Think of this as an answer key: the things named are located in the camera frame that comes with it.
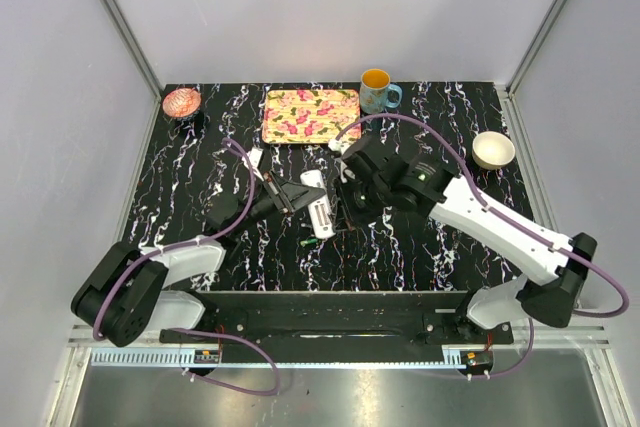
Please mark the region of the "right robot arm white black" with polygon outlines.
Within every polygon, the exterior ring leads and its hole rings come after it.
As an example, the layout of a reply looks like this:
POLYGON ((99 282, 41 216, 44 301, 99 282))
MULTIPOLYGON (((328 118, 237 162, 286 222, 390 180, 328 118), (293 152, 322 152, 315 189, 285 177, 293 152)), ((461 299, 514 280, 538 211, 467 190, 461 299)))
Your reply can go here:
POLYGON ((548 230, 490 196, 473 193, 455 168, 430 154, 407 159, 366 136, 351 145, 329 143, 340 156, 344 178, 337 190, 353 224, 369 224, 386 208, 453 227, 493 250, 521 272, 512 281, 467 295, 454 322, 456 334, 476 343, 505 322, 530 318, 566 327, 586 281, 583 260, 596 241, 548 230))

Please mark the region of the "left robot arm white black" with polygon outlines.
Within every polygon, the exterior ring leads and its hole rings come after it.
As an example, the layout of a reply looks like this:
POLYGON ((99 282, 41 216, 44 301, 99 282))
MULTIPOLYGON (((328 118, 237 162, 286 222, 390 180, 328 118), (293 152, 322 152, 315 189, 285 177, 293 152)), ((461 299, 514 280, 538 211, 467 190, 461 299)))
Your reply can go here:
POLYGON ((186 292, 167 288, 189 277, 218 270, 233 249, 233 235, 278 212, 285 215, 326 207, 326 185, 318 170, 288 181, 273 172, 249 179, 245 200, 223 192, 213 199, 204 232, 156 248, 113 244, 71 300, 71 312, 94 329, 95 339, 125 347, 145 331, 172 327, 195 342, 213 337, 215 316, 186 292))

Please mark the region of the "white remote control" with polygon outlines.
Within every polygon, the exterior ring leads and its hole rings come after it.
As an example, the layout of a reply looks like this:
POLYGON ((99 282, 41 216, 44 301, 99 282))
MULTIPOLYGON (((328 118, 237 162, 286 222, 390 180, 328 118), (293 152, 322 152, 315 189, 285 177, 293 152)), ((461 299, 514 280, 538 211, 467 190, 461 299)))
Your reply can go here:
POLYGON ((315 237, 320 240, 326 240, 333 237, 336 232, 334 229, 332 210, 327 195, 326 185, 320 170, 308 170, 300 175, 301 183, 305 186, 320 188, 324 191, 324 195, 308 206, 308 212, 311 218, 315 237))

